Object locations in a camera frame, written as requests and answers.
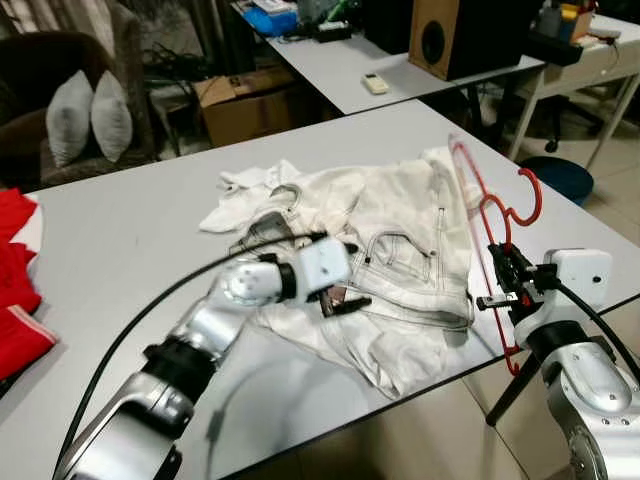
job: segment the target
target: white table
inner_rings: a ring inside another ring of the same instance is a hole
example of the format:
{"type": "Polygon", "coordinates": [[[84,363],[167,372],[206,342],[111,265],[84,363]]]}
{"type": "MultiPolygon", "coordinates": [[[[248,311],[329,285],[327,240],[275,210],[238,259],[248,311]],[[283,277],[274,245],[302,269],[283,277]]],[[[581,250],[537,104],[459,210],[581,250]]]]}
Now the white table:
{"type": "Polygon", "coordinates": [[[510,159],[515,160],[518,155],[539,100],[625,78],[626,81],[617,98],[616,109],[600,132],[598,145],[587,163],[587,168],[593,164],[605,142],[611,138],[634,92],[640,85],[640,25],[597,15],[593,19],[592,26],[620,31],[621,35],[616,41],[616,47],[598,44],[586,48],[578,63],[567,67],[549,65],[532,75],[517,92],[518,95],[527,99],[527,104],[509,150],[510,159]]]}
{"type": "MultiPolygon", "coordinates": [[[[233,4],[240,14],[243,8],[239,5],[241,3],[233,4]]],[[[513,67],[445,81],[409,63],[407,53],[390,55],[362,34],[328,43],[318,43],[312,39],[289,43],[280,38],[265,40],[345,115],[545,65],[541,60],[523,55],[520,63],[513,67]],[[368,73],[380,75],[389,85],[389,92],[384,95],[371,94],[362,85],[362,77],[368,73]]]]}
{"type": "MultiPolygon", "coordinates": [[[[197,231],[217,204],[221,170],[268,166],[283,157],[307,172],[384,165],[446,144],[451,132],[465,140],[506,205],[526,215],[530,187],[514,178],[516,166],[417,100],[39,192],[45,234],[35,284],[45,303],[36,317],[62,342],[0,401],[2,478],[48,478],[80,395],[117,332],[178,277],[225,253],[231,237],[197,231]]],[[[637,293],[640,249],[554,191],[545,187],[544,195],[541,219],[514,229],[522,251],[540,261],[555,247],[607,250],[616,262],[607,304],[637,293]]],[[[134,330],[106,370],[85,422],[143,365],[142,349],[164,338],[211,278],[176,292],[134,330]]],[[[476,264],[470,283],[472,293],[485,293],[476,264]]],[[[467,343],[449,350],[446,377],[500,354],[492,316],[478,314],[467,343]]],[[[205,478],[206,432],[214,412],[222,423],[211,478],[391,405],[355,371],[248,328],[178,442],[184,453],[178,478],[205,478]]]]}

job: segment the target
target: floor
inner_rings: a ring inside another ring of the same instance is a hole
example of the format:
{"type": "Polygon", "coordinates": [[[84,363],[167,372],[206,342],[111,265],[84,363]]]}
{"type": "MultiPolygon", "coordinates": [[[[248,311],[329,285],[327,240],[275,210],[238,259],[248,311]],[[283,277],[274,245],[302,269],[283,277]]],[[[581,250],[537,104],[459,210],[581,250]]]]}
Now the floor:
{"type": "MultiPolygon", "coordinates": [[[[598,105],[601,107],[606,110],[610,105],[598,105]]],[[[486,102],[483,113],[487,116],[493,113],[486,102]]],[[[545,155],[547,122],[544,112],[534,118],[519,159],[545,155]]],[[[584,165],[596,144],[586,134],[587,124],[568,114],[563,126],[566,139],[555,155],[584,165]]],[[[640,246],[640,128],[621,124],[592,173],[595,190],[584,208],[640,246]]],[[[631,348],[640,351],[640,302],[612,312],[607,320],[631,348]]],[[[497,429],[485,424],[484,415],[509,381],[504,364],[497,363],[277,457],[239,478],[572,478],[567,467],[568,449],[546,408],[540,378],[531,382],[497,429]]]]}

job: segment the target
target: cardboard box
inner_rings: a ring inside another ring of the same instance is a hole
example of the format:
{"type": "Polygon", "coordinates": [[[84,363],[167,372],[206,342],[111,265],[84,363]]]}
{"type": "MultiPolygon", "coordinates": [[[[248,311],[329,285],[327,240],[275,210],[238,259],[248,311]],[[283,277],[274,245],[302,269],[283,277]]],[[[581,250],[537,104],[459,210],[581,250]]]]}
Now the cardboard box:
{"type": "Polygon", "coordinates": [[[310,125],[326,118],[317,92],[282,68],[194,84],[214,146],[310,125]]]}

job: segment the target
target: blue bin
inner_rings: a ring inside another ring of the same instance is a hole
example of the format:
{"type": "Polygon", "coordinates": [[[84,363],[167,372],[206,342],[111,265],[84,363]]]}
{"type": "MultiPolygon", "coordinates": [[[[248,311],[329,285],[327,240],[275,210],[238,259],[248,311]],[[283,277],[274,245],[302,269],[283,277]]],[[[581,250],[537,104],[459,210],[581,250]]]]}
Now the blue bin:
{"type": "Polygon", "coordinates": [[[556,157],[531,157],[520,164],[556,192],[582,205],[593,191],[593,177],[580,165],[556,157]]]}

